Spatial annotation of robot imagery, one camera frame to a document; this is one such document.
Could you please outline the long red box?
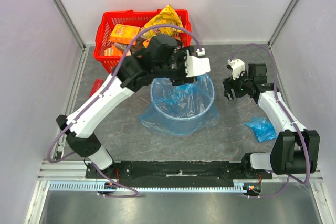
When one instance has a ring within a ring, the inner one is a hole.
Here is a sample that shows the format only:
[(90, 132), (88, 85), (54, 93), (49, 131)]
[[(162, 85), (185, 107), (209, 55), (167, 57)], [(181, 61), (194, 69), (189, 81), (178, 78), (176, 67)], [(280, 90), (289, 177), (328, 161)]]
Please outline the long red box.
[(92, 97), (99, 90), (99, 88), (103, 85), (103, 83), (104, 83), (104, 80), (102, 79), (96, 79), (94, 81), (90, 94), (89, 94), (89, 98)]

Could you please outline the blue trash bag roll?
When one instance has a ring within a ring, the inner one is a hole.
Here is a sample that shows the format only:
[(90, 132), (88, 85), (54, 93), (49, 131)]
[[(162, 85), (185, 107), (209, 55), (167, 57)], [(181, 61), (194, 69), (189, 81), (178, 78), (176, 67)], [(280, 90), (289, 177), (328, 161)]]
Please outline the blue trash bag roll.
[(258, 143), (275, 140), (278, 136), (271, 122), (265, 117), (254, 116), (244, 125), (253, 130)]

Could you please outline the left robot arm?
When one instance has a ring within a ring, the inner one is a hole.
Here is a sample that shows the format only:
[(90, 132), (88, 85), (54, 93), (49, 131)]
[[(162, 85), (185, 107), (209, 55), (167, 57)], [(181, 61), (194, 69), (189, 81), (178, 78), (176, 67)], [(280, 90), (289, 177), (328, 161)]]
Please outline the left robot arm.
[(180, 47), (167, 35), (154, 36), (146, 47), (120, 61), (77, 112), (57, 117), (70, 148), (95, 163), (102, 177), (112, 177), (116, 166), (95, 136), (96, 127), (116, 106), (156, 78), (168, 78), (174, 86), (196, 82), (193, 67), (199, 56), (193, 46)]

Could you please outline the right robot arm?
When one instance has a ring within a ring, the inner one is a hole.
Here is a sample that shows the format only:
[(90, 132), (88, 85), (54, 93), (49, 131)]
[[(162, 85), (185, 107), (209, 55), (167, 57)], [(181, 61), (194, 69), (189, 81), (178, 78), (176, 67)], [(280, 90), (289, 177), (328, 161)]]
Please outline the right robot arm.
[(245, 66), (240, 59), (229, 60), (232, 76), (224, 79), (224, 96), (232, 100), (250, 96), (266, 113), (277, 139), (270, 153), (247, 153), (240, 166), (241, 174), (254, 178), (259, 170), (277, 175), (312, 174), (317, 169), (320, 136), (308, 130), (284, 104), (281, 93), (267, 80), (265, 64)]

